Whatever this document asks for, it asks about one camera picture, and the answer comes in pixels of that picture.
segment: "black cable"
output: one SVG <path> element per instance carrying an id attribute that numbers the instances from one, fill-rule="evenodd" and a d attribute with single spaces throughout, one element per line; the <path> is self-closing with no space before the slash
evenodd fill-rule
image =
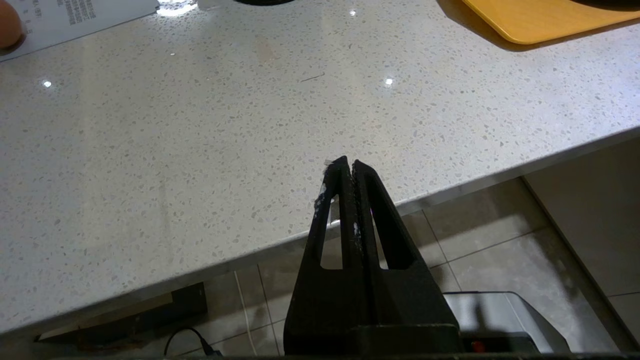
<path id="1" fill-rule="evenodd" d="M 207 340 L 204 340 L 202 335 L 200 335 L 200 333 L 196 329 L 194 329 L 192 327 L 181 327 L 181 328 L 178 328 L 176 331 L 173 332 L 173 334 L 171 334 L 171 336 L 169 336 L 169 340 L 166 341 L 166 345 L 164 346 L 164 356 L 166 356 L 166 352 L 167 352 L 167 350 L 169 350 L 169 343 L 171 343 L 171 340 L 173 339 L 173 337 L 178 332 L 183 331 L 183 330 L 191 330 L 191 331 L 196 333 L 196 335 L 200 338 L 200 344 L 202 345 L 202 350 L 204 351 L 204 354 L 206 356 L 212 356 L 212 355 L 222 356 L 222 353 L 220 351 L 213 350 L 211 345 L 209 345 L 207 343 Z"/>

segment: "tile grout line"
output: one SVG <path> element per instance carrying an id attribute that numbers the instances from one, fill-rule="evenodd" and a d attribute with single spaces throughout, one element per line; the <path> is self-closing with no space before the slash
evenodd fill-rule
<path id="1" fill-rule="evenodd" d="M 429 226 L 429 230 L 431 230 L 431 234 L 433 235 L 433 238 L 436 240 L 436 243 L 438 244 L 438 247 L 440 248 L 440 252 L 442 252 L 442 255 L 444 256 L 444 263 L 448 263 L 449 260 L 447 259 L 447 254 L 444 253 L 444 250 L 442 250 L 442 245 L 440 245 L 440 240 L 438 240 L 438 236 L 436 235 L 436 232 L 433 230 L 433 226 L 431 226 L 431 222 L 429 221 L 429 218 L 427 217 L 427 214 L 425 214 L 424 209 L 420 210 L 420 212 L 422 213 L 422 216 L 424 216 L 424 219 L 427 220 L 427 225 Z"/>
<path id="2" fill-rule="evenodd" d="M 262 296 L 264 296 L 264 303 L 267 305 L 267 315 L 269 315 L 269 323 L 273 324 L 273 319 L 271 318 L 271 310 L 269 309 L 269 300 L 267 299 L 267 292 L 264 290 L 264 283 L 262 282 L 262 272 L 260 272 L 260 265 L 256 264 L 255 267 L 258 268 L 258 277 L 260 277 L 260 286 L 262 286 Z"/>
<path id="3" fill-rule="evenodd" d="M 509 241 L 511 241 L 511 240 L 515 240 L 515 239 L 517 239 L 517 238 L 521 238 L 521 237 L 523 237 L 523 236 L 525 236 L 525 235 L 529 235 L 529 234 L 532 234 L 532 233 L 538 232 L 538 231 L 543 230 L 543 229 L 546 229 L 546 228 L 548 228 L 548 227 L 549 227 L 549 225 L 548 225 L 548 224 L 545 224 L 545 226 L 543 226 L 543 227 L 539 227 L 539 228 L 537 228 L 537 229 L 533 229 L 533 230 L 527 231 L 527 232 L 526 232 L 526 233 L 524 233 L 524 234 L 520 234 L 520 235 L 515 236 L 515 237 L 513 237 L 513 238 L 510 238 L 510 239 L 508 239 L 508 240 L 500 241 L 499 243 L 495 243 L 495 244 L 493 244 L 493 245 L 489 245 L 489 246 L 487 246 L 487 247 L 485 247 L 485 248 L 482 248 L 482 249 L 479 249 L 479 250 L 474 250 L 474 251 L 472 251 L 472 252 L 468 253 L 467 255 L 458 256 L 458 257 L 457 257 L 457 258 L 455 258 L 455 259 L 449 260 L 449 261 L 448 261 L 448 263 L 450 263 L 450 262 L 452 262 L 452 261 L 456 261 L 456 260 L 462 259 L 462 258 L 466 258 L 466 257 L 467 257 L 467 256 L 469 256 L 469 255 L 477 254 L 478 252 L 484 251 L 484 250 L 486 250 L 486 249 L 490 249 L 490 248 L 492 248 L 492 247 L 496 247 L 496 246 L 498 246 L 498 245 L 502 245 L 502 244 L 504 244 L 504 243 L 506 243 L 506 242 L 509 242 Z"/>
<path id="4" fill-rule="evenodd" d="M 447 266 L 449 267 L 449 271 L 451 271 L 451 275 L 453 275 L 453 279 L 456 281 L 456 284 L 458 285 L 458 289 L 462 291 L 462 286 L 460 286 L 460 283 L 458 282 L 458 278 L 456 277 L 456 273 L 454 273 L 453 268 L 451 268 L 451 263 L 447 262 Z"/>
<path id="5" fill-rule="evenodd" d="M 269 310 L 269 301 L 267 300 L 267 292 L 264 291 L 264 283 L 262 282 L 262 273 L 260 272 L 260 266 L 256 264 L 255 267 L 258 268 L 258 276 L 260 277 L 260 286 L 262 286 L 262 295 L 264 296 L 264 304 L 267 306 L 267 315 L 269 315 L 269 325 L 271 326 L 271 334 L 273 335 L 273 341 L 275 341 L 276 343 L 276 351 L 278 352 L 278 356 L 283 356 L 284 354 L 280 353 L 280 347 L 278 346 L 276 329 L 273 328 L 273 319 L 271 318 L 271 311 Z"/>

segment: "white residue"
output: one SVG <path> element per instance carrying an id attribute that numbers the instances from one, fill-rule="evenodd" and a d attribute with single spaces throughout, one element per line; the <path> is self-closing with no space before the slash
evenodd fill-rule
<path id="1" fill-rule="evenodd" d="M 318 210 L 320 209 L 320 205 L 322 205 L 322 201 L 324 200 L 324 193 L 326 192 L 326 185 L 322 183 L 320 186 L 320 194 L 318 194 L 318 198 L 316 199 L 316 203 L 314 204 L 314 218 L 318 216 Z"/>
<path id="2" fill-rule="evenodd" d="M 318 195 L 318 197 L 324 195 L 325 191 L 326 191 L 326 185 L 322 183 L 322 186 L 320 186 L 320 194 Z"/>

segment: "black object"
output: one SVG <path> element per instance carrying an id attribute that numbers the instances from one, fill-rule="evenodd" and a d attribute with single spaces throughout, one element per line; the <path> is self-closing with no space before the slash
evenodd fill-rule
<path id="1" fill-rule="evenodd" d="M 619 12 L 635 12 L 640 10 L 640 0 L 573 0 L 594 8 Z"/>
<path id="2" fill-rule="evenodd" d="M 213 356 L 213 355 L 217 355 L 217 356 L 222 356 L 222 353 L 218 350 L 213 350 L 213 348 L 211 347 L 211 345 L 209 345 L 207 343 L 207 340 L 205 340 L 202 335 L 200 335 L 200 333 L 192 328 L 192 327 L 181 327 L 180 329 L 177 329 L 176 331 L 173 332 L 173 334 L 171 334 L 171 336 L 169 336 L 169 339 L 166 341 L 166 345 L 164 346 L 164 356 L 166 356 L 166 352 L 167 350 L 169 350 L 169 344 L 171 343 L 171 340 L 173 339 L 173 337 L 180 331 L 183 330 L 191 330 L 193 332 L 195 332 L 195 334 L 198 336 L 198 338 L 200 339 L 200 344 L 202 345 L 202 350 L 204 351 L 204 354 L 206 356 Z"/>
<path id="3" fill-rule="evenodd" d="M 137 334 L 163 326 L 171 325 L 179 320 L 207 313 L 207 297 L 204 283 L 199 282 L 186 288 L 171 292 L 170 304 L 127 316 L 113 322 L 96 325 L 85 329 L 66 332 L 46 339 L 35 341 L 59 344 L 76 344 L 83 350 L 109 350 L 109 344 L 122 339 L 134 339 Z"/>
<path id="4" fill-rule="evenodd" d="M 238 3 L 255 5 L 255 6 L 271 6 L 290 3 L 293 0 L 236 0 Z"/>
<path id="5" fill-rule="evenodd" d="M 320 266 L 331 198 L 339 196 L 342 267 Z M 379 266 L 373 219 L 388 263 Z M 324 173 L 284 327 L 287 355 L 461 353 L 458 322 L 380 177 L 345 156 Z"/>

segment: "tiled floor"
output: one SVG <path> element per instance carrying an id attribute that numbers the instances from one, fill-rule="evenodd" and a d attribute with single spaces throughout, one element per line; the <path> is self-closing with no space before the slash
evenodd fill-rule
<path id="1" fill-rule="evenodd" d="M 593 289 L 519 179 L 403 220 L 442 291 L 515 291 L 565 336 L 572 351 L 618 350 L 592 308 Z M 323 265 L 339 263 L 339 244 L 326 243 Z M 284 354 L 284 319 L 302 250 L 237 272 L 258 355 Z M 195 328 L 225 355 L 252 355 L 234 274 L 205 285 L 209 320 Z M 160 356 L 166 338 L 124 354 Z M 174 338 L 169 354 L 201 351 L 196 337 L 185 332 Z"/>

